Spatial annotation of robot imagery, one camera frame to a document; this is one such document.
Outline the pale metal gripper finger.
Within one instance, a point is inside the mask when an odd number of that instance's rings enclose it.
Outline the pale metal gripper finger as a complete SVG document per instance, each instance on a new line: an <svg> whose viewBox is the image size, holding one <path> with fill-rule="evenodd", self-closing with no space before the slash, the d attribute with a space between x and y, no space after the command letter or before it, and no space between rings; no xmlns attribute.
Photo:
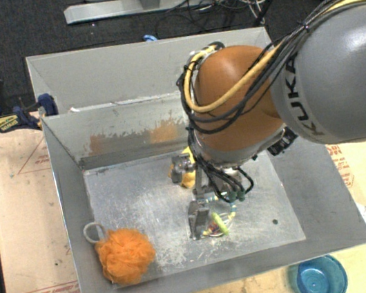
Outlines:
<svg viewBox="0 0 366 293"><path fill-rule="evenodd" d="M195 179L195 163L191 154L181 153L171 159L170 178L174 184L192 182Z"/></svg>
<svg viewBox="0 0 366 293"><path fill-rule="evenodd" d="M211 220L210 206L204 201L193 200L188 206L188 220L191 232L191 239L200 240L208 229Z"/></svg>

